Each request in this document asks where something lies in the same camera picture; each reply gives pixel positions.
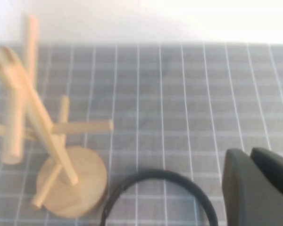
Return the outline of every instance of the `wooden dowel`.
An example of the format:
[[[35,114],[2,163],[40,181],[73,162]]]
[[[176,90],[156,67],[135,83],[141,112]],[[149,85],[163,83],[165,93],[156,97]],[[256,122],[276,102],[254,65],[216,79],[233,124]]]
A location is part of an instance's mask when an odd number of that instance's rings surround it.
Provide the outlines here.
[[[69,98],[67,96],[62,96],[61,102],[60,102],[60,111],[58,114],[58,121],[59,122],[67,122],[69,116]],[[66,135],[60,135],[62,140],[62,145],[65,145],[66,141]],[[42,204],[44,203],[44,200],[46,199],[46,196],[50,189],[52,188],[53,183],[57,179],[58,175],[60,174],[62,170],[62,165],[60,163],[56,163],[55,167],[53,168],[52,172],[44,182],[42,188],[36,193],[36,195],[33,197],[31,204],[37,208],[40,209]]]
[[[62,170],[62,165],[60,163],[56,163],[53,170],[50,172],[48,178],[44,182],[42,188],[36,193],[36,195],[33,197],[31,204],[37,208],[40,209],[41,206],[44,203],[44,200],[46,199],[46,196],[50,189],[52,188],[53,183],[57,179],[58,175],[60,174]]]
[[[8,89],[21,89],[22,85],[19,83],[18,78],[15,76],[15,69],[10,63],[10,58],[6,57],[5,53],[0,49],[0,80],[3,85]]]
[[[28,77],[31,79],[32,84],[36,85],[36,69],[38,68],[38,19],[30,14],[24,15],[24,66],[27,71]]]
[[[0,125],[0,136],[4,136],[5,134],[5,126],[3,125]],[[36,134],[34,133],[34,131],[32,129],[26,129],[24,131],[24,134],[23,134],[24,138],[25,139],[29,139],[29,140],[38,140],[38,137],[36,136]]]
[[[69,183],[71,185],[75,185],[78,182],[75,169],[65,147],[61,143],[60,137],[50,134],[53,123],[36,90],[30,82],[26,70],[12,50],[8,48],[3,48],[1,50],[4,51],[7,57],[11,59],[11,64],[14,65],[14,69],[16,70],[16,74],[5,74],[5,77],[15,76],[23,86],[23,90],[27,96],[26,112],[39,140],[43,142],[44,146],[55,161],[62,164]]]
[[[52,126],[52,134],[73,134],[85,132],[102,132],[112,131],[114,128],[112,120],[96,120],[96,121],[75,121],[68,123],[55,123]]]
[[[66,123],[68,121],[68,116],[69,116],[69,98],[68,96],[62,96],[61,102],[60,102],[60,111],[58,114],[58,121],[60,123]],[[62,145],[65,146],[66,142],[66,135],[62,134],[61,135],[61,141]]]
[[[1,161],[5,164],[17,164],[23,159],[23,123],[25,97],[20,89],[8,92],[6,129],[4,131]]]

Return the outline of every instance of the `white wall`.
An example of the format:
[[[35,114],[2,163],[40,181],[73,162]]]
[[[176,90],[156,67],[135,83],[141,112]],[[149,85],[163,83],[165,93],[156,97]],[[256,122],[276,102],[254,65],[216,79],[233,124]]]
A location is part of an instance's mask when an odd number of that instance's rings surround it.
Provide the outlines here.
[[[41,42],[283,42],[282,0],[233,1],[0,0],[0,42],[21,41],[22,12]]]

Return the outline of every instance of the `black cord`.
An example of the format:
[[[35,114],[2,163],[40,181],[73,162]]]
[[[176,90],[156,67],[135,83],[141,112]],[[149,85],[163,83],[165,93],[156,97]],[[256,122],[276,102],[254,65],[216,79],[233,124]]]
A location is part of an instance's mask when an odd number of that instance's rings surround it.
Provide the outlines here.
[[[164,179],[175,183],[183,188],[185,188],[190,194],[194,195],[198,202],[202,205],[210,226],[218,226],[218,219],[214,207],[206,194],[198,187],[195,183],[190,181],[188,178],[181,176],[178,173],[161,170],[161,169],[149,169],[142,171],[140,173],[131,175],[120,182],[114,191],[111,193],[109,199],[107,200],[103,213],[100,220],[100,226],[105,226],[106,219],[109,216],[115,202],[119,198],[122,192],[127,190],[132,185],[144,181],[146,179]]]

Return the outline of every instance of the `gray grid surface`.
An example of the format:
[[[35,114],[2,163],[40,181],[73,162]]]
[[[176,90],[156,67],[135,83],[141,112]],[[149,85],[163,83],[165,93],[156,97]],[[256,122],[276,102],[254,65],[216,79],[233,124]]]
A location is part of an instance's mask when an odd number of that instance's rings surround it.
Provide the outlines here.
[[[226,149],[262,146],[283,156],[283,45],[40,46],[37,89],[53,121],[62,94],[71,121],[114,120],[112,133],[67,137],[103,158],[110,187],[141,169],[179,172],[206,192],[221,226]],[[5,99],[0,85],[0,122]],[[29,206],[47,156],[26,142],[23,163],[0,163],[0,226],[97,225],[100,208],[63,219]],[[153,180],[124,193],[108,225],[208,224],[193,197]]]

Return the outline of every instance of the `wooden stand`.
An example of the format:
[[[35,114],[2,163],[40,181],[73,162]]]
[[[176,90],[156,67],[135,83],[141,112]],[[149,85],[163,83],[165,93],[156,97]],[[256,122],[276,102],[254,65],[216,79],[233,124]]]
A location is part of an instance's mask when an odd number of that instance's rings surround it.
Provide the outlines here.
[[[92,150],[75,146],[65,148],[66,134],[112,131],[113,121],[68,122],[69,98],[61,99],[58,123],[49,117],[36,83],[38,22],[26,17],[25,67],[15,52],[0,48],[0,80],[8,89],[1,161],[16,164],[23,159],[23,138],[39,140],[50,154],[36,182],[37,193],[31,201],[36,208],[44,205],[54,214],[75,218],[92,209],[107,186],[107,171],[102,159]],[[25,114],[33,129],[25,129]]]

